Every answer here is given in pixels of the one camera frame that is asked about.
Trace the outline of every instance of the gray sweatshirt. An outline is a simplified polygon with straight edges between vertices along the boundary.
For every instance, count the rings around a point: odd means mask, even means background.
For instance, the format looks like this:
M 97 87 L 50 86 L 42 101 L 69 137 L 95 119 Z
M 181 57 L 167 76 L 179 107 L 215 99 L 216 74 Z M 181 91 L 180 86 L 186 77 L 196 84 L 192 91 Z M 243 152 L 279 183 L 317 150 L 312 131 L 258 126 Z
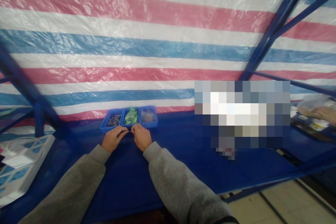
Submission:
M 153 142 L 143 156 L 149 163 L 150 177 L 158 195 L 179 223 L 238 223 L 228 204 L 167 149 Z M 110 153 L 100 145 L 82 156 L 19 224 L 81 223 L 104 177 L 109 157 Z

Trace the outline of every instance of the green component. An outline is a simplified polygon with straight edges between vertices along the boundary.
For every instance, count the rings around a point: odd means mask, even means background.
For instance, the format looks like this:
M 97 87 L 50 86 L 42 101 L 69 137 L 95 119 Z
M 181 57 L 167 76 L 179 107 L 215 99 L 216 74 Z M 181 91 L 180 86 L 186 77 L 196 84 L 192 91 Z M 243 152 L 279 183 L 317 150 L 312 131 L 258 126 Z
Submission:
M 124 125 L 138 123 L 138 111 L 135 108 L 130 108 L 129 112 L 125 115 Z

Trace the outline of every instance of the floor tile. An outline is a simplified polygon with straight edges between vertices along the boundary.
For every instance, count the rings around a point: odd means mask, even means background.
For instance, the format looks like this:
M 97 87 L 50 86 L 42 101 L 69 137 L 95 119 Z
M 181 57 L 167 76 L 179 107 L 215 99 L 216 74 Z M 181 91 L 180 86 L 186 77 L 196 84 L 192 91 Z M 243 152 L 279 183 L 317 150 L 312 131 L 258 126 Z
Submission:
M 272 188 L 264 190 L 262 193 L 280 214 L 290 212 L 288 207 L 286 207 L 286 205 L 282 203 L 282 201 L 272 191 Z
M 240 224 L 252 224 L 276 217 L 275 213 L 258 194 L 234 201 L 229 206 Z
M 302 223 L 298 218 L 296 218 L 294 216 L 294 214 L 292 214 L 291 212 L 289 212 L 289 213 L 283 213 L 283 214 L 281 214 L 281 216 L 285 219 L 285 221 L 288 224 L 305 224 L 305 223 Z
M 335 224 L 336 218 L 331 215 L 323 206 L 316 204 L 292 211 L 292 214 L 302 224 Z
M 271 191 L 290 211 L 316 203 L 314 198 L 294 181 L 272 187 Z
M 283 223 L 281 222 L 281 220 L 278 217 L 273 217 L 273 218 L 270 218 L 270 219 L 265 219 L 265 220 L 262 220 L 262 221 L 254 222 L 252 224 L 283 224 Z

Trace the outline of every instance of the person's right hand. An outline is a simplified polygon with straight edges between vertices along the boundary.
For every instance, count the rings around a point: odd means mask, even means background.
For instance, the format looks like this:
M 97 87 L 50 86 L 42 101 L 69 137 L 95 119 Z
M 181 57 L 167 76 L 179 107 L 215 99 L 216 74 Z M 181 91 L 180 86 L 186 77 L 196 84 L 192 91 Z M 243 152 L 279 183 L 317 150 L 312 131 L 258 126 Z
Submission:
M 134 124 L 131 132 L 134 135 L 134 142 L 136 146 L 144 152 L 147 147 L 152 143 L 151 133 L 145 129 L 141 124 Z

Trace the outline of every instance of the electrical outlet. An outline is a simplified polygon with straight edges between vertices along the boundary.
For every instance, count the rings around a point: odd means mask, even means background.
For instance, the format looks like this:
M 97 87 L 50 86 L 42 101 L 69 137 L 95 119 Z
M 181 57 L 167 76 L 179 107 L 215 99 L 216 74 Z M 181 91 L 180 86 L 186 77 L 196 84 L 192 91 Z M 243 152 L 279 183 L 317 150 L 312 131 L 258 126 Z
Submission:
M 32 149 L 31 151 L 37 154 L 40 152 L 41 149 L 42 149 L 42 146 L 39 146 L 39 147 Z
M 1 175 L 5 175 L 6 173 L 12 172 L 12 171 L 14 171 L 14 170 L 15 170 L 15 169 L 14 169 L 13 167 L 5 166 L 5 168 L 2 170 Z
M 0 186 L 4 185 L 10 175 L 0 177 Z
M 47 140 L 47 139 L 48 139 L 48 137 L 47 137 L 47 136 L 45 136 L 45 137 L 41 138 L 41 139 L 40 139 L 40 141 L 41 141 L 41 143 L 43 143 L 43 144 L 44 144 L 44 143 L 46 142 L 46 140 Z
M 25 174 L 27 173 L 28 169 L 29 169 L 29 167 L 24 168 L 23 170 L 14 173 L 13 177 L 10 179 L 10 181 L 8 183 L 13 182 L 15 180 L 18 180 L 18 179 L 24 177 Z
M 26 147 L 26 148 L 30 148 L 33 146 L 35 142 L 29 142 L 29 143 L 25 143 L 23 146 Z

